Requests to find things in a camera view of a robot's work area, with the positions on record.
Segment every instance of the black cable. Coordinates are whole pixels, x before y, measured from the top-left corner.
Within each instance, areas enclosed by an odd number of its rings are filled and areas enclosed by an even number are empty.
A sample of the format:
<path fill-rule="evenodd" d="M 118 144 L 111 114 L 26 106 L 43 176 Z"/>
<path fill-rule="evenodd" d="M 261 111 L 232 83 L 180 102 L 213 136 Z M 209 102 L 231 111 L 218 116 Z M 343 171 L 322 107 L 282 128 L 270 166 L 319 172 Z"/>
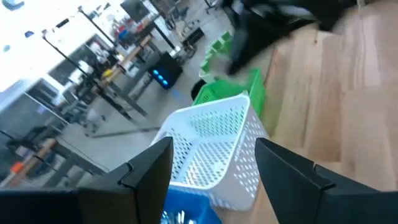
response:
<path fill-rule="evenodd" d="M 109 170 L 106 166 L 100 164 L 99 162 L 94 161 L 93 159 L 91 159 L 89 156 L 87 156 L 84 152 L 82 152 L 80 149 L 78 149 L 76 146 L 70 144 L 68 141 L 66 141 L 64 138 L 62 138 L 61 136 L 57 136 L 58 138 L 62 139 L 65 143 L 67 143 L 70 147 L 74 148 L 75 150 L 77 150 L 79 153 L 81 153 L 82 155 L 84 155 L 87 160 L 89 160 L 91 163 L 96 164 L 97 166 L 100 166 L 102 168 L 105 168 L 105 170 L 107 170 L 108 172 L 110 172 L 111 170 Z"/>

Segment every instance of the orange object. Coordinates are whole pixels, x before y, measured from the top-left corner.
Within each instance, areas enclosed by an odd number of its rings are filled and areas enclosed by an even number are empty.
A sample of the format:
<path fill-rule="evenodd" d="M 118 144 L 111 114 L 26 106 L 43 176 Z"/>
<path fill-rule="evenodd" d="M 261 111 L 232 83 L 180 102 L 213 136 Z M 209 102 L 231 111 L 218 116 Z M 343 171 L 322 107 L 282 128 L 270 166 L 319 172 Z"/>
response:
<path fill-rule="evenodd" d="M 22 169 L 22 167 L 22 162 L 16 162 L 14 165 L 12 165 L 10 170 L 11 172 L 18 173 Z"/>

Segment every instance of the white plastic basket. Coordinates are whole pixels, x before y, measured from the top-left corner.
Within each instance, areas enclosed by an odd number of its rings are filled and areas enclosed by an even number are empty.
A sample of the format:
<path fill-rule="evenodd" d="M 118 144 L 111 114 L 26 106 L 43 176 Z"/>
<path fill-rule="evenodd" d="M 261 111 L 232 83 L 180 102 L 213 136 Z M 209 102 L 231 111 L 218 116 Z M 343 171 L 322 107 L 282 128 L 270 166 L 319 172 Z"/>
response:
<path fill-rule="evenodd" d="M 256 138 L 268 138 L 248 96 L 238 95 L 172 113 L 153 144 L 174 141 L 170 188 L 206 195 L 213 205 L 250 209 L 259 173 Z"/>

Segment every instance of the green plastic basket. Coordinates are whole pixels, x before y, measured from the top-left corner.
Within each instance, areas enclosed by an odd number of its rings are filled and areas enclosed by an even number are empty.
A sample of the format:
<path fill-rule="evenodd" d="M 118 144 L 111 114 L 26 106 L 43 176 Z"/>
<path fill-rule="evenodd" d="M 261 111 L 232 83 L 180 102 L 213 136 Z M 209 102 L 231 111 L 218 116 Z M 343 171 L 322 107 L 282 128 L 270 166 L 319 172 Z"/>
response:
<path fill-rule="evenodd" d="M 248 83 L 246 86 L 241 86 L 227 80 L 218 80 L 214 83 L 209 83 L 199 91 L 195 98 L 193 105 L 199 105 L 210 101 L 224 99 L 231 96 L 236 96 L 244 90 L 249 92 L 250 103 L 257 115 L 261 115 L 262 107 L 266 100 L 266 90 L 262 83 L 261 73 L 258 68 L 250 71 Z"/>

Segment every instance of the wooden floor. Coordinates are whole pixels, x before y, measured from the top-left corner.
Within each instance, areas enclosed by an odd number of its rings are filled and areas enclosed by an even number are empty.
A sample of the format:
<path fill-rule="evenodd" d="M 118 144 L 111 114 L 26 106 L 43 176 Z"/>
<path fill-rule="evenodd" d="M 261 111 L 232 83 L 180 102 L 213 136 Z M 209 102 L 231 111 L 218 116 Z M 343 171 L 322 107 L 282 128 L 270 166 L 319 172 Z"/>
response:
<path fill-rule="evenodd" d="M 271 139 L 379 190 L 397 188 L 398 1 L 347 13 L 336 34 L 308 26 L 277 44 L 262 120 Z M 264 188 L 223 223 L 277 223 Z"/>

